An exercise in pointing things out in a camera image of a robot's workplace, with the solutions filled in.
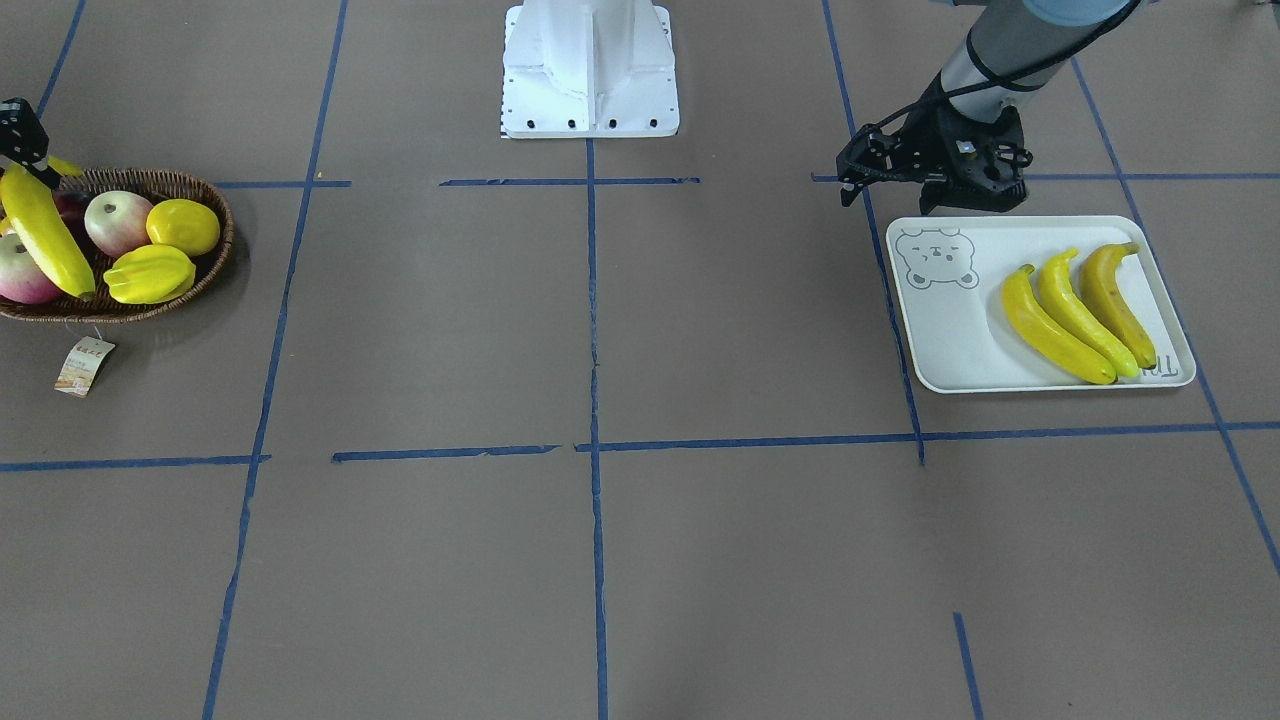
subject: paper tag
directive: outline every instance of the paper tag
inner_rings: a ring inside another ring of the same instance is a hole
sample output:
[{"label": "paper tag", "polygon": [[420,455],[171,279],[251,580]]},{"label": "paper tag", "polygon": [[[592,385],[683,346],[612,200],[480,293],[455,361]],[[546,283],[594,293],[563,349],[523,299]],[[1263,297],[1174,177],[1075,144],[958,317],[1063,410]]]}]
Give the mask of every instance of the paper tag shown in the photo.
[{"label": "paper tag", "polygon": [[63,372],[58,374],[54,389],[76,397],[88,395],[88,388],[93,384],[93,377],[97,375],[99,365],[102,364],[106,354],[113,350],[115,350],[115,346],[102,340],[92,337],[78,340],[70,355],[67,356],[67,361],[63,363]]}]

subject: brown woven basket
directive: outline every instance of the brown woven basket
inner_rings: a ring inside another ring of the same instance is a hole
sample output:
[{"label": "brown woven basket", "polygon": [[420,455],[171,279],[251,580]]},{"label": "brown woven basket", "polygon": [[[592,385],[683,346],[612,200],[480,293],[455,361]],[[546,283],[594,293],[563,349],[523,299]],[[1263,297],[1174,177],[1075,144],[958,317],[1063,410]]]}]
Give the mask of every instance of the brown woven basket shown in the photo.
[{"label": "brown woven basket", "polygon": [[90,266],[93,268],[93,279],[97,282],[97,296],[93,300],[76,300],[70,296],[60,297],[44,305],[22,305],[0,297],[0,315],[15,320],[28,320],[33,323],[131,323],[154,318],[161,313],[168,313],[175,307],[182,307],[191,302],[209,287],[209,283],[218,277],[219,270],[227,264],[232,254],[232,238],[236,234],[236,225],[232,222],[232,210],[227,205],[227,199],[211,183],[195,176],[177,170],[147,170],[137,168],[91,168],[82,176],[67,176],[63,178],[59,190],[70,190],[99,195],[109,190],[128,190],[136,192],[151,202],[182,197],[195,200],[209,206],[218,222],[223,227],[223,234],[218,238],[218,245],[212,251],[198,258],[192,258],[196,264],[196,284],[183,295],[160,305],[124,305],[116,302],[108,295],[106,283],[102,282],[102,273],[106,272],[114,260],[104,255],[92,245],[81,246]]}]

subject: white metal bracket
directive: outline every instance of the white metal bracket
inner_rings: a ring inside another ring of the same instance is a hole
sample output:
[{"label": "white metal bracket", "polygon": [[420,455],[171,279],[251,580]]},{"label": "white metal bracket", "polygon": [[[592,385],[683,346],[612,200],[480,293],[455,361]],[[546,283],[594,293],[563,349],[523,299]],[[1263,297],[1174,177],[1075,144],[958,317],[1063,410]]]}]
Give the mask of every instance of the white metal bracket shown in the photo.
[{"label": "white metal bracket", "polygon": [[652,0],[525,0],[507,10],[504,36],[504,137],[680,128],[671,15]]}]

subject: lemon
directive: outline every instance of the lemon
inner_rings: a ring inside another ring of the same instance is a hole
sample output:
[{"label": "lemon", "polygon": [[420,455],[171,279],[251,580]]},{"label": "lemon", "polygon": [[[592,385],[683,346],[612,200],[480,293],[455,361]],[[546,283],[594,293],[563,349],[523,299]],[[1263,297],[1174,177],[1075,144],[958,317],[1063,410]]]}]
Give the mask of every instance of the lemon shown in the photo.
[{"label": "lemon", "polygon": [[218,215],[195,200],[165,200],[147,213],[147,237],[151,242],[177,247],[188,258],[212,250],[219,234]]}]

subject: bear face print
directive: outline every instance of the bear face print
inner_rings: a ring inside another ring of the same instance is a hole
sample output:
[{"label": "bear face print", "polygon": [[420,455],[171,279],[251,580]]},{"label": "bear face print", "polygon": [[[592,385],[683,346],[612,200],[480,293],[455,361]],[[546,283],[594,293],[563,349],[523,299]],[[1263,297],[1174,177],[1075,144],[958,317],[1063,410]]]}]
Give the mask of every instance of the bear face print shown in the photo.
[{"label": "bear face print", "polygon": [[978,287],[973,241],[959,229],[904,232],[893,241],[893,250],[906,261],[906,282],[916,290],[933,283],[956,283],[965,290]]}]

